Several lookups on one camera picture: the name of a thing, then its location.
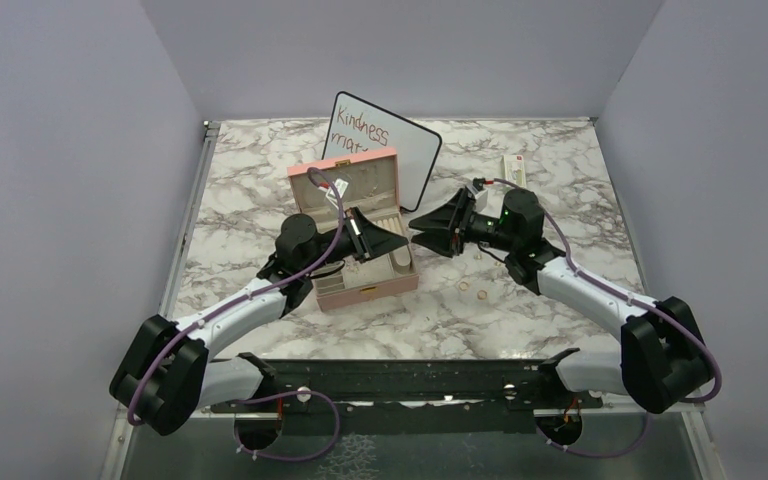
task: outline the gray wall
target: gray wall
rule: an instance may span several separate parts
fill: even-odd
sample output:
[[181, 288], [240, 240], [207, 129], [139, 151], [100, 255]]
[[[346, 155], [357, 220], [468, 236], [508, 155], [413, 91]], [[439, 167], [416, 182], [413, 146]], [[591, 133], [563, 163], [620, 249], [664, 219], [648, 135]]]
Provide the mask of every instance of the gray wall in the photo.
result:
[[143, 0], [210, 119], [595, 116], [661, 0]]
[[726, 470], [768, 478], [768, 2], [667, 0], [597, 133], [648, 286], [722, 363]]
[[0, 1], [0, 478], [94, 478], [200, 148], [137, 0]]

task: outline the gray floor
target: gray floor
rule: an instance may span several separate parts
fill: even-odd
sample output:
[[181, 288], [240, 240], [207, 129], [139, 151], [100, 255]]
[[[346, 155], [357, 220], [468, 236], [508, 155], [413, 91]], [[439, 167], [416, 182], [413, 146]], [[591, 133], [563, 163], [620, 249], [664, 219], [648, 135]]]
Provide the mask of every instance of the gray floor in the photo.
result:
[[[634, 440], [637, 415], [594, 415], [576, 447], [612, 451]], [[649, 438], [634, 453], [589, 460], [561, 453], [537, 435], [501, 433], [345, 436], [323, 458], [301, 464], [252, 461], [237, 455], [230, 419], [191, 419], [160, 437], [148, 428], [134, 432], [124, 479], [697, 479], [701, 478], [680, 414], [658, 417]], [[283, 437], [273, 452], [303, 455], [325, 438]]]

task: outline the black cable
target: black cable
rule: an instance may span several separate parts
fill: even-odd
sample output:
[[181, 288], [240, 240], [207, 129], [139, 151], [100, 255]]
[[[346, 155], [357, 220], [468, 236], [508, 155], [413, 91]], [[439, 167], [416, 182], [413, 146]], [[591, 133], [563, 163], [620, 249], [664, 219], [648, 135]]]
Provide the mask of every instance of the black cable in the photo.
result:
[[491, 257], [493, 257], [497, 262], [505, 263], [504, 260], [502, 260], [501, 258], [497, 257], [496, 255], [493, 254], [493, 252], [488, 251], [487, 249], [485, 249], [481, 245], [478, 245], [478, 249], [481, 250], [482, 252], [486, 253], [487, 255], [490, 255]]
[[346, 266], [346, 261], [345, 260], [341, 260], [341, 262], [342, 263], [340, 264], [340, 266], [335, 268], [334, 270], [330, 270], [330, 271], [327, 271], [325, 273], [320, 273], [320, 274], [317, 274], [317, 275], [311, 275], [310, 279], [311, 280], [319, 280], [320, 278], [330, 277], [331, 275], [334, 275], [335, 273], [339, 273], [340, 270], [342, 270], [343, 267]]

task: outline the table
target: table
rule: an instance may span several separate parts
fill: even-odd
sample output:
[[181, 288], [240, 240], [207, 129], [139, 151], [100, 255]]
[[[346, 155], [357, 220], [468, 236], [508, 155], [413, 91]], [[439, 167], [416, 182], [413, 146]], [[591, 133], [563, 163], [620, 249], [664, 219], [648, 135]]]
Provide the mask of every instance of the table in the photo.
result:
[[[422, 204], [410, 219], [448, 200], [473, 177], [501, 173], [503, 154], [526, 157], [528, 188], [558, 220], [583, 266], [641, 290], [598, 141], [589, 120], [427, 120], [443, 146]], [[274, 251], [281, 222], [296, 213], [290, 165], [320, 158], [327, 119], [222, 124], [189, 246], [174, 316], [194, 313], [244, 287]], [[498, 215], [503, 190], [489, 192]], [[547, 222], [547, 238], [560, 245]], [[220, 357], [544, 358], [568, 347], [617, 349], [577, 312], [513, 283], [504, 266], [468, 246], [447, 259], [414, 247], [415, 292], [327, 314], [313, 296], [260, 327]], [[469, 289], [461, 291], [465, 281]], [[487, 292], [486, 299], [477, 292]]]

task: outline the metal frame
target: metal frame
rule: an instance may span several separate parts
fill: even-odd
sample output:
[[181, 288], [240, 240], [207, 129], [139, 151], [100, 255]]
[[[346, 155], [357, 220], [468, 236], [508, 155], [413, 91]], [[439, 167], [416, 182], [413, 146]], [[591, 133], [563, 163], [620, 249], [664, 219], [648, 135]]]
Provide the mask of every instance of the metal frame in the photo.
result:
[[[204, 189], [207, 185], [210, 165], [213, 162], [213, 152], [216, 149], [216, 141], [219, 137], [221, 126], [220, 122], [204, 122], [204, 143], [201, 147], [193, 187], [190, 189], [187, 210], [178, 232], [176, 245], [179, 247], [175, 249], [172, 265], [169, 270], [169, 278], [166, 281], [166, 288], [163, 291], [163, 297], [159, 306], [159, 313], [166, 318], [170, 318], [175, 308], [175, 300], [181, 287], [181, 276], [184, 273], [187, 254], [190, 251], [190, 240], [192, 239], [193, 230], [195, 230], [196, 220], [198, 219], [201, 199], [204, 197]], [[116, 410], [116, 420], [113, 423], [113, 433], [110, 436], [110, 443], [107, 447], [107, 456], [104, 459], [101, 475], [98, 477], [100, 480], [118, 480], [122, 476], [122, 471], [125, 468], [125, 459], [128, 456], [128, 448], [134, 432], [134, 427], [128, 424], [126, 414], [126, 409], [120, 405]]]
[[[193, 187], [190, 192], [188, 208], [184, 220], [181, 223], [181, 229], [178, 235], [177, 245], [180, 245], [180, 247], [175, 250], [174, 258], [169, 271], [169, 278], [167, 280], [166, 288], [164, 290], [163, 297], [159, 306], [160, 314], [166, 316], [167, 318], [173, 313], [175, 300], [180, 289], [181, 277], [183, 275], [184, 266], [187, 261], [187, 254], [189, 253], [189, 247], [191, 243], [190, 240], [193, 235], [193, 230], [195, 229], [199, 208], [201, 206], [202, 197], [204, 196], [204, 190], [207, 185], [207, 178], [210, 173], [210, 165], [213, 160], [213, 153], [216, 148], [216, 142], [219, 136], [221, 123], [205, 122], [204, 126], [204, 144], [202, 145], [202, 151], [198, 161], [198, 168], [196, 170], [196, 177], [193, 181]], [[643, 289], [646, 291], [646, 282], [643, 276], [641, 265], [637, 261], [638, 259], [636, 251], [634, 250], [634, 242], [632, 242], [630, 235], [628, 238], [629, 243], [632, 245], [632, 252], [634, 253], [635, 263], [637, 263], [641, 281], [643, 282]], [[643, 412], [643, 410], [628, 397], [605, 395], [602, 400], [604, 402], [603, 408], [586, 409], [582, 411], [582, 414], [616, 415]], [[720, 462], [716, 446], [714, 445], [708, 430], [708, 426], [705, 423], [705, 419], [702, 415], [704, 410], [705, 407], [700, 405], [676, 404], [666, 413], [680, 413], [682, 415], [685, 428], [687, 430], [688, 442], [696, 458], [696, 464], [699, 467], [702, 478], [704, 480], [725, 480], [725, 470], [723, 469], [722, 463]], [[557, 415], [559, 413], [562, 413], [562, 411], [553, 409], [534, 410], [535, 417]], [[210, 409], [205, 408], [194, 413], [192, 418], [242, 419], [247, 416], [248, 414], [213, 413], [210, 411]], [[117, 480], [121, 478], [122, 472], [124, 471], [125, 461], [127, 459], [132, 435], [133, 427], [128, 424], [126, 418], [126, 410], [120, 406], [116, 412], [116, 420], [113, 424], [113, 432], [110, 437], [107, 455], [105, 457], [104, 465], [102, 466], [101, 474], [99, 475], [100, 480]]]

